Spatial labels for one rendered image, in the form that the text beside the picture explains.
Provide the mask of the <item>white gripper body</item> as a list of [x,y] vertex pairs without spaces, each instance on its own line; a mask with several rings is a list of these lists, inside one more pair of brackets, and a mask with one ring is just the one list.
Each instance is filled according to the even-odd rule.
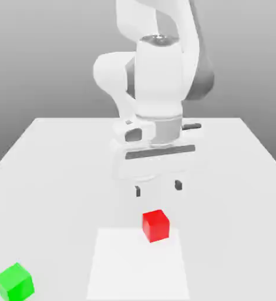
[[118,180],[148,180],[165,173],[183,172],[193,160],[196,146],[180,141],[152,147],[146,142],[111,140],[112,175]]

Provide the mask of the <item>small red cube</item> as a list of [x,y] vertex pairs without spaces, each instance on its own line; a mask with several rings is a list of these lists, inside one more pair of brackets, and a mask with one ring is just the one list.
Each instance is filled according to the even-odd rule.
[[142,215],[142,229],[150,243],[167,239],[170,221],[161,209],[154,210]]

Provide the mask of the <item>small green cube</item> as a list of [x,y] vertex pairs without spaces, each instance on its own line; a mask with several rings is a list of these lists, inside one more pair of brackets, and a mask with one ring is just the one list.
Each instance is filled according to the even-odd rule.
[[32,276],[20,263],[0,273],[0,296],[4,301],[24,301],[34,293]]

